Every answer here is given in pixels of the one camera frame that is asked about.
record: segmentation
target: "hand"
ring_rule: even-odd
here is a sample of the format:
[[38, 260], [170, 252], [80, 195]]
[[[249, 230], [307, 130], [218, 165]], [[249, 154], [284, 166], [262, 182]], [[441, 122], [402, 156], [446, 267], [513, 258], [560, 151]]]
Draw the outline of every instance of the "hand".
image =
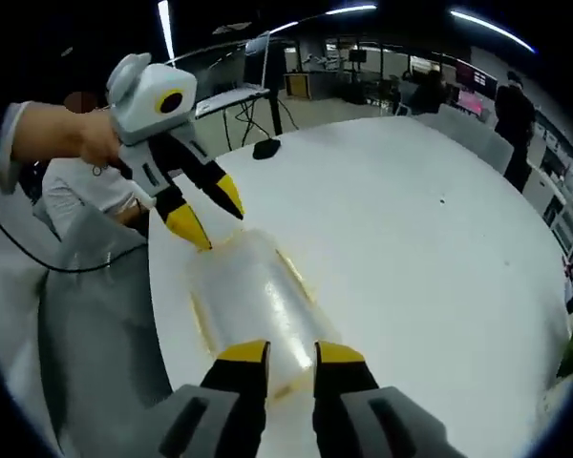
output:
[[93, 111], [80, 116], [80, 157], [90, 164], [103, 166], [118, 162], [121, 146], [109, 113]]

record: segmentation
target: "ceiling light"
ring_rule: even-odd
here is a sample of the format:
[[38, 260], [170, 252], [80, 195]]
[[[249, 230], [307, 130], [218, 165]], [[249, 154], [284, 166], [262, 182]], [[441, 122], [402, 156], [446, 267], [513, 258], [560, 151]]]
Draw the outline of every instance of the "ceiling light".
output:
[[288, 24], [284, 24], [283, 26], [280, 26], [280, 27], [274, 29], [273, 31], [269, 31], [269, 34], [275, 33], [277, 31], [283, 31], [284, 29], [288, 29], [289, 27], [296, 26], [297, 24], [299, 24], [299, 22], [297, 22], [297, 21], [289, 22]]
[[168, 10], [168, 0], [162, 0], [157, 4], [159, 8], [159, 19], [161, 19], [161, 28], [163, 29], [163, 40], [165, 48], [168, 50], [170, 60], [174, 60], [174, 48], [172, 47], [172, 32], [170, 31], [170, 11]]
[[376, 8], [375, 5], [360, 5], [358, 7], [340, 8], [339, 10], [327, 11], [325, 14], [332, 15], [332, 14], [341, 14], [342, 12], [375, 10], [375, 8]]
[[73, 49], [74, 49], [74, 47], [72, 47], [72, 46], [71, 46], [70, 48], [65, 49], [65, 50], [62, 52], [62, 54], [60, 54], [60, 56], [66, 57], [68, 54], [70, 54], [70, 53], [73, 51]]
[[458, 12], [458, 11], [450, 11], [450, 14], [452, 16], [459, 18], [459, 19], [464, 19], [465, 21], [470, 21], [470, 22], [473, 22], [475, 24], [479, 24], [479, 25], [485, 27], [486, 29], [490, 29], [491, 31], [495, 31], [497, 33], [500, 33], [501, 35], [506, 36], [507, 38], [509, 38], [511, 40], [514, 40], [520, 46], [524, 46], [528, 51], [535, 52], [535, 49], [532, 46], [524, 43], [522, 40], [517, 38], [515, 35], [511, 34], [509, 31], [505, 31], [505, 30], [501, 29], [500, 27], [495, 26], [494, 24], [490, 24], [489, 22], [482, 21], [481, 19], [478, 19], [474, 16], [470, 16], [469, 14], [464, 14], [464, 13]]

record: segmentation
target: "monitor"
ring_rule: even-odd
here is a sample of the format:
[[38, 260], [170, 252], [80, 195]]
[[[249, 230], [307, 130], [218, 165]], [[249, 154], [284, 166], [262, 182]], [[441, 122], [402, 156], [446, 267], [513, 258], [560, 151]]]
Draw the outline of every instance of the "monitor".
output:
[[267, 65], [267, 47], [269, 34], [253, 38], [244, 48], [244, 83], [265, 86], [265, 66]]
[[465, 62], [457, 61], [456, 63], [456, 82], [491, 100], [494, 100], [497, 96], [497, 80], [490, 74], [482, 72]]
[[476, 115], [480, 115], [482, 109], [484, 108], [479, 97], [476, 97], [475, 94], [468, 93], [466, 91], [458, 92], [458, 101], [456, 104], [469, 110], [472, 113], [475, 113]]

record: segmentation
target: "white table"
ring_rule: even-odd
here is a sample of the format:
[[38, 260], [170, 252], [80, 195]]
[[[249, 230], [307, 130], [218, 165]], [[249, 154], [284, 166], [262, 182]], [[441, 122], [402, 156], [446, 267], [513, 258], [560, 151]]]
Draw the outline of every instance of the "white table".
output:
[[[342, 342], [380, 385], [441, 420], [455, 447], [522, 455], [567, 340], [562, 250], [535, 210], [473, 153], [411, 118], [281, 139], [272, 159], [254, 160], [251, 147], [219, 159], [240, 190], [244, 227], [276, 238]], [[240, 227], [185, 176], [176, 182], [214, 241]], [[194, 251], [153, 212], [151, 289], [173, 388], [198, 384], [212, 364], [183, 280]], [[272, 418], [259, 456], [311, 454], [309, 418], [296, 425], [309, 424], [294, 439], [302, 455], [289, 455], [288, 428]]]

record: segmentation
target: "pink screen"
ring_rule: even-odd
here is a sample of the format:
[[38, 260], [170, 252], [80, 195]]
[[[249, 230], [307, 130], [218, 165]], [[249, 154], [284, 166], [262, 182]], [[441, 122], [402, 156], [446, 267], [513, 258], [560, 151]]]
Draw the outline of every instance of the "pink screen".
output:
[[481, 100], [475, 94], [460, 91], [458, 93], [458, 105], [474, 112], [476, 115], [481, 114]]

